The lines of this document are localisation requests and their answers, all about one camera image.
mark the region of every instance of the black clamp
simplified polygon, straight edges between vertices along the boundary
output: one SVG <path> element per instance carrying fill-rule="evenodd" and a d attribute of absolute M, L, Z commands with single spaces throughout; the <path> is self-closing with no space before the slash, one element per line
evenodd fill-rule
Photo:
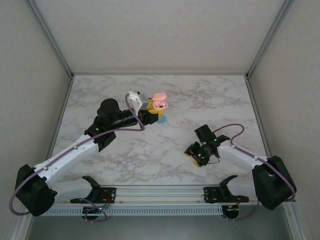
<path fill-rule="evenodd" d="M 217 137 L 211 132 L 207 124 L 194 130 L 194 132 L 201 144 L 196 141 L 184 151 L 184 154 L 191 156 L 196 161 L 198 167 L 207 165 L 212 155 L 219 158 L 218 147 L 224 141 L 230 140 L 225 135 Z"/>
<path fill-rule="evenodd" d="M 117 189 L 115 187 L 101 187 L 99 183 L 96 182 L 90 176 L 83 176 L 83 179 L 87 180 L 92 190 L 89 195 L 85 198 L 94 204 L 114 204 L 116 199 Z M 84 203 L 81 199 L 75 198 L 70 200 L 72 204 L 82 204 Z"/>
<path fill-rule="evenodd" d="M 238 177 L 237 175 L 231 175 L 220 182 L 219 186 L 206 186 L 204 190 L 204 201 L 207 204 L 215 203 L 248 203 L 249 198 L 247 196 L 234 196 L 228 189 L 227 184 L 230 180 Z"/>

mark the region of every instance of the blue disc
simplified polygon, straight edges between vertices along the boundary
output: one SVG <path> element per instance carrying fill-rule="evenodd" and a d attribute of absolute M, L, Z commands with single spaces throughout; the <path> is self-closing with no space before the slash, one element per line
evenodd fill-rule
<path fill-rule="evenodd" d="M 167 121 L 167 118 L 165 115 L 162 115 L 158 121 L 156 121 L 157 124 L 163 124 L 165 121 Z"/>

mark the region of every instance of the metal bar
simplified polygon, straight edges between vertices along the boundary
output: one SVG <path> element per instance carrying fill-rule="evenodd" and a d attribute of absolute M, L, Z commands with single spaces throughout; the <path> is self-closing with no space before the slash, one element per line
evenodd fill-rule
<path fill-rule="evenodd" d="M 205 202 L 204 187 L 219 185 L 113 185 L 116 188 L 113 206 L 201 206 Z M 215 203 L 214 205 L 231 205 Z"/>
<path fill-rule="evenodd" d="M 251 83 L 248 81 L 248 79 L 246 77 L 244 77 L 244 78 L 245 78 L 246 87 L 248 89 L 249 97 L 250 97 L 250 100 L 251 100 L 251 104 L 252 104 L 252 107 L 253 107 L 253 112 L 254 112 L 254 115 L 255 115 L 255 119 L 256 119 L 256 122 L 258 124 L 259 132 L 260 132 L 260 135 L 261 135 L 261 138 L 262 138 L 262 143 L 263 143 L 263 146 L 264 146 L 265 153 L 266 153 L 266 155 L 268 157 L 271 157 L 272 154 L 271 154 L 271 150 L 270 150 L 270 145 L 268 143 L 266 131 L 265 131 L 263 122 L 261 120 L 261 116 L 260 116 L 260 113 L 259 113 L 259 109 L 258 109 L 258 106 L 257 106 L 257 102 L 256 102 L 256 98 L 255 98 L 254 92 L 252 90 Z"/>
<path fill-rule="evenodd" d="M 90 205 L 53 206 L 41 216 L 84 216 L 83 208 Z M 116 206 L 111 205 L 105 210 L 108 216 L 212 216 L 222 215 L 220 205 L 201 206 Z M 88 214 L 100 216 L 101 213 Z"/>
<path fill-rule="evenodd" d="M 293 240 L 308 240 L 307 231 L 295 202 L 286 202 L 283 204 L 286 219 L 292 234 Z"/>
<path fill-rule="evenodd" d="M 50 29 L 48 25 L 46 24 L 44 17 L 42 16 L 37 4 L 34 0 L 23 0 L 26 6 L 29 8 L 34 20 L 39 25 L 42 33 L 44 34 L 45 39 L 47 40 L 48 44 L 52 48 L 53 53 L 57 57 L 58 61 L 60 62 L 61 66 L 63 67 L 66 74 L 72 78 L 73 74 L 71 72 L 71 69 L 62 54 L 59 46 L 57 45 L 57 42 L 55 41 L 55 38 L 53 37 L 52 33 L 50 32 Z"/>
<path fill-rule="evenodd" d="M 54 132 L 53 132 L 52 140 L 51 140 L 51 143 L 50 143 L 50 147 L 49 147 L 49 150 L 48 150 L 48 152 L 46 154 L 46 159 L 51 158 L 52 153 L 54 151 L 56 140 L 57 140 L 59 129 L 60 129 L 60 125 L 61 125 L 62 119 L 64 117 L 64 113 L 65 113 L 65 110 L 66 110 L 66 107 L 67 107 L 67 103 L 68 103 L 68 100 L 69 100 L 69 96 L 70 96 L 70 92 L 71 92 L 72 86 L 74 84 L 74 80 L 75 80 L 75 77 L 73 76 L 71 78 L 71 80 L 69 82 L 69 85 L 68 85 L 68 88 L 66 90 L 66 93 L 65 93 L 65 96 L 64 96 L 64 100 L 63 100 L 63 104 L 62 104 L 62 107 L 61 107 L 61 110 L 60 110 L 60 113 L 59 113 L 58 121 L 57 121 L 56 126 L 54 128 Z"/>
<path fill-rule="evenodd" d="M 20 213 L 25 213 L 27 209 L 25 206 L 21 206 Z M 24 216 L 18 216 L 15 219 L 15 223 L 13 226 L 13 229 L 11 231 L 11 234 L 9 236 L 9 240 L 24 240 L 27 239 L 26 236 L 28 234 L 28 229 L 31 224 L 31 220 L 33 219 L 33 216 L 31 214 L 24 215 Z"/>
<path fill-rule="evenodd" d="M 248 73 L 247 73 L 248 80 L 251 79 L 251 77 L 253 76 L 253 74 L 257 70 L 257 67 L 259 66 L 263 57 L 265 56 L 271 42 L 275 38 L 281 24 L 283 23 L 284 19 L 286 18 L 287 14 L 288 14 L 288 12 L 294 2 L 295 2 L 295 0 L 284 0 L 283 1 L 279 12 L 277 13 L 277 15 L 276 15 L 271 27 L 269 28 L 257 54 L 255 55 L 255 57 L 253 59 L 253 62 L 251 63 L 251 66 L 250 66 Z"/>
<path fill-rule="evenodd" d="M 213 76 L 244 76 L 246 72 L 217 72 L 217 71 L 209 71 L 209 70 L 128 70 L 128 71 L 102 71 L 102 72 L 75 72 L 74 75 L 93 75 L 93 76 L 100 76 L 100 75 L 213 75 Z"/>

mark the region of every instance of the black joint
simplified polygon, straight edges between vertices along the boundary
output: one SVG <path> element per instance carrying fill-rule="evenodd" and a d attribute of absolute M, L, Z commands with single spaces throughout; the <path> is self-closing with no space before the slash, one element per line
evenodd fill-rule
<path fill-rule="evenodd" d="M 16 177 L 15 189 L 33 173 L 35 173 L 34 168 L 31 168 L 27 164 L 22 166 Z M 45 177 L 41 178 L 39 175 L 36 175 L 16 195 L 20 202 L 35 217 L 44 214 L 55 202 L 57 192 L 48 187 L 46 180 Z"/>
<path fill-rule="evenodd" d="M 292 180 L 284 162 L 278 156 L 267 159 L 281 175 L 290 183 L 294 192 L 297 191 L 296 185 Z M 269 210 L 275 209 L 281 203 L 292 196 L 289 186 L 267 165 L 256 166 L 252 170 L 255 194 L 261 204 Z"/>
<path fill-rule="evenodd" d="M 211 132 L 207 124 L 197 128 L 194 132 L 201 143 L 206 143 L 216 138 L 216 135 Z"/>

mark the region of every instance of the cable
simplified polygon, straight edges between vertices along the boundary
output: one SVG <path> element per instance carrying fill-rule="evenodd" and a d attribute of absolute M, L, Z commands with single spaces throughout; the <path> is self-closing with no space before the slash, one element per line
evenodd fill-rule
<path fill-rule="evenodd" d="M 105 210 L 100 209 L 100 207 L 97 206 L 97 205 L 95 205 L 92 201 L 89 201 L 89 200 L 84 199 L 84 198 L 79 198 L 79 199 L 82 200 L 82 201 L 84 201 L 84 202 L 86 202 L 86 203 L 88 203 L 88 204 L 91 204 L 91 205 L 93 206 L 93 208 L 90 208 L 90 209 L 87 210 L 87 211 L 85 212 L 85 214 L 84 214 L 84 220 L 85 220 L 86 222 L 87 222 L 87 220 L 88 220 L 88 219 L 87 219 L 87 215 L 88 215 L 93 209 L 97 209 L 100 213 L 103 213 L 104 218 L 103 218 L 103 219 L 98 219 L 98 220 L 90 220 L 91 223 L 103 222 L 103 221 L 105 221 L 105 220 L 108 219 L 108 216 L 107 216 Z"/>
<path fill-rule="evenodd" d="M 215 156 L 215 158 L 218 159 L 218 161 L 207 163 L 207 165 L 208 165 L 208 164 L 218 164 L 218 163 L 220 163 L 220 159 L 219 159 L 218 157 L 216 157 L 216 156 Z"/>
<path fill-rule="evenodd" d="M 75 145 L 76 147 L 80 147 L 82 146 L 83 144 L 93 140 L 93 139 L 96 139 L 96 138 L 99 138 L 103 135 L 106 135 L 106 134 L 109 134 L 109 133 L 113 133 L 113 132 L 118 132 L 118 131 L 132 131 L 132 132 L 140 132 L 140 131 L 144 131 L 145 130 L 145 126 L 144 124 L 142 123 L 142 121 L 139 119 L 139 117 L 135 114 L 134 110 L 130 107 L 129 105 L 129 102 L 128 102 L 128 96 L 129 96 L 129 93 L 127 93 L 125 95 L 125 104 L 127 105 L 127 107 L 129 108 L 130 112 L 132 113 L 132 115 L 135 117 L 135 119 L 137 120 L 137 122 L 139 123 L 140 125 L 140 129 L 134 129 L 134 128 L 119 128 L 119 129 L 112 129 L 112 130 L 109 130 L 109 131 L 105 131 L 105 132 L 102 132 L 96 136 L 93 136 L 93 137 L 90 137 L 80 143 L 78 143 L 77 145 Z M 74 147 L 71 147 L 70 149 L 68 149 L 67 151 L 63 152 L 61 155 L 57 156 L 53 161 L 49 162 L 45 168 L 49 168 L 51 165 L 53 165 L 54 163 L 56 163 L 59 159 L 63 158 L 64 156 L 66 156 L 67 154 L 71 153 L 73 150 L 75 150 Z M 27 212 L 17 212 L 14 210 L 14 207 L 13 207 L 13 202 L 14 202 L 14 199 L 15 199 L 15 196 L 17 195 L 17 193 L 23 188 L 23 186 L 28 182 L 30 181 L 30 179 L 32 179 L 34 176 L 38 175 L 39 173 L 41 173 L 42 171 L 45 170 L 45 168 L 41 168 L 39 169 L 38 171 L 32 173 L 30 176 L 28 176 L 16 189 L 15 191 L 13 192 L 12 196 L 10 197 L 10 200 L 9 200 L 9 210 L 11 213 L 13 213 L 14 215 L 17 215 L 17 216 L 24 216 L 24 215 L 28 215 L 30 212 L 27 211 Z"/>
<path fill-rule="evenodd" d="M 214 130 L 212 133 L 215 133 L 221 129 L 224 129 L 224 128 L 227 128 L 227 127 L 230 127 L 230 126 L 240 126 L 242 129 L 239 133 L 237 133 L 236 135 L 234 135 L 231 139 L 230 139 L 230 143 L 231 145 L 234 146 L 235 149 L 237 149 L 238 151 L 252 157 L 252 158 L 255 158 L 255 155 L 253 155 L 252 153 L 250 152 L 247 152 L 246 150 L 243 150 L 242 148 L 234 145 L 234 139 L 238 136 L 240 136 L 244 131 L 245 131 L 245 127 L 242 125 L 242 124 L 239 124 L 239 123 L 231 123 L 231 124 L 228 124 L 228 125 L 225 125 L 225 126 L 222 126 L 222 127 L 219 127 L 218 129 Z M 291 198 L 287 199 L 285 202 L 291 202 L 293 200 L 295 200 L 295 197 L 296 197 L 296 192 L 294 190 L 294 188 L 291 186 L 290 182 L 277 170 L 275 169 L 270 163 L 268 163 L 267 161 L 261 159 L 260 157 L 257 158 L 257 160 L 259 160 L 260 162 L 264 163 L 265 165 L 267 165 L 271 170 L 273 170 L 273 172 L 275 174 L 277 174 L 279 176 L 279 178 L 281 178 L 284 183 L 290 188 L 291 192 L 292 192 L 292 196 Z M 253 216 L 254 214 L 256 214 L 256 212 L 258 211 L 258 208 L 259 208 L 259 200 L 257 201 L 257 205 L 256 205 L 256 208 L 254 209 L 254 211 L 252 213 L 250 213 L 249 215 L 247 216 L 244 216 L 244 217 L 240 217 L 240 218 L 227 218 L 226 216 L 223 216 L 223 218 L 225 218 L 226 220 L 228 219 L 232 219 L 233 221 L 241 221 L 241 220 L 244 220 L 244 219 L 247 219 L 251 216 Z"/>

